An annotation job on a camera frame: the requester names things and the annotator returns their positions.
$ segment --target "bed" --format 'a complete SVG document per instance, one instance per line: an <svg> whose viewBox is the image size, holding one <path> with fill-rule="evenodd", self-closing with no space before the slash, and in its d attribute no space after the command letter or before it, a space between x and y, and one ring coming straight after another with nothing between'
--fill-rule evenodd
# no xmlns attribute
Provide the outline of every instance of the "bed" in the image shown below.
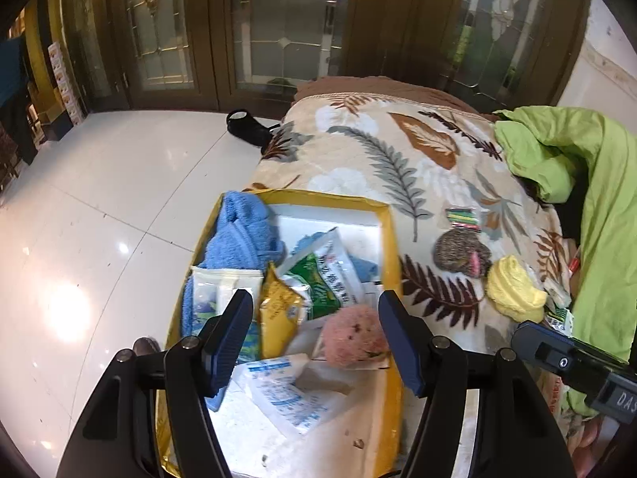
<svg viewBox="0 0 637 478"><path fill-rule="evenodd" d="M492 261L514 254L538 279L548 276L569 290L559 218L511 175L493 119L444 92L386 78L319 79L299 89L251 188L300 188L390 204L408 311L435 335L493 354L508 345L517 324L495 309L480 279L434 264L434 244L450 229L446 208L482 212L480 240ZM403 401L399 460L424 407L409 391ZM469 468L477 406L477 394L467 394L454 476L466 476Z"/></svg>

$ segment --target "packaged bag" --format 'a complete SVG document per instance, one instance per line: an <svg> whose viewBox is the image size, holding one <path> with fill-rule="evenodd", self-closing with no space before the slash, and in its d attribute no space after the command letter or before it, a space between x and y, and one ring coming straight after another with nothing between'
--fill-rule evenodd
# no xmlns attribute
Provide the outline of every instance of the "packaged bag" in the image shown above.
<svg viewBox="0 0 637 478"><path fill-rule="evenodd" d="M259 357L259 324L256 320L263 275L259 269L203 269L192 266L192 325L193 334L212 316L223 314L237 289L245 289L252 296L254 318L241 346L238 363Z"/></svg>
<svg viewBox="0 0 637 478"><path fill-rule="evenodd" d="M272 263L260 300L261 356L264 359L281 356L296 334L305 300L277 278Z"/></svg>
<svg viewBox="0 0 637 478"><path fill-rule="evenodd" d="M308 320L327 316L343 306L359 305L364 300L361 281L336 228L285 260L276 274L287 275L310 287Z"/></svg>
<svg viewBox="0 0 637 478"><path fill-rule="evenodd" d="M307 354L263 359L237 366L233 381L284 436L295 439L327 420L345 394L301 391L294 382L308 364Z"/></svg>

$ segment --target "blue towel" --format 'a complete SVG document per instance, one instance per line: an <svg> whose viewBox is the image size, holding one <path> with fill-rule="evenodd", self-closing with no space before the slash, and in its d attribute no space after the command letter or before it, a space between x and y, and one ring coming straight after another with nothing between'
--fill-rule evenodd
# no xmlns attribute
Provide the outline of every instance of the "blue towel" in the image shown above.
<svg viewBox="0 0 637 478"><path fill-rule="evenodd" d="M270 209L254 194L230 191L217 218L217 232L209 240L203 261L206 269L260 269L265 272L269 261L277 263L283 256L283 243L268 218ZM198 334L202 325L193 325L192 276L186 282L182 302L182 336ZM258 325L252 322L239 362L254 360L254 338L258 343ZM218 411L225 396L225 388L216 397L206 398L206 406Z"/></svg>
<svg viewBox="0 0 637 478"><path fill-rule="evenodd" d="M297 242L294 247L294 253L304 249L309 246L310 243L313 243L316 239L324 235L325 232L316 232L311 235L306 235L303 239ZM351 253L347 253L350 256L350 260L352 262L352 266L354 266L354 271L356 271L356 275L358 276L361 282L373 282L378 279L378 265L374 264L370 261L366 261L365 259L359 259L358 257L353 256Z"/></svg>

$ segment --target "green cloth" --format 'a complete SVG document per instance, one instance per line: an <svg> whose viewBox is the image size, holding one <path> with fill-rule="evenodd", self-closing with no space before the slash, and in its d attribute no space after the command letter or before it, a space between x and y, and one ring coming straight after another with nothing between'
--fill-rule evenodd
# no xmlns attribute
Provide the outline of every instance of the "green cloth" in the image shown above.
<svg viewBox="0 0 637 478"><path fill-rule="evenodd" d="M495 124L509 169L537 182L543 200L565 202L588 166L573 336L628 360L637 324L637 137L581 108L496 113L510 119ZM569 391L568 401L578 413L594 414L583 394Z"/></svg>

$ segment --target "brown blanket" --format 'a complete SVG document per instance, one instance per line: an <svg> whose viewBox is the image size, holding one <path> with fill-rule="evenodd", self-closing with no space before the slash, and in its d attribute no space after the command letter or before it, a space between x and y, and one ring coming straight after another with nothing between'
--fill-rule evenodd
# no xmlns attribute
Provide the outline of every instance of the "brown blanket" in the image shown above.
<svg viewBox="0 0 637 478"><path fill-rule="evenodd" d="M389 95L390 97L407 98L423 104L447 106L454 110L480 114L466 102L441 90L394 81L394 79L384 76L365 78L321 77L316 81L300 85L296 95L294 95L294 100L298 102L304 97L310 97L310 95L340 94L345 92ZM488 120L490 120L490 117L490 115L485 116Z"/></svg>

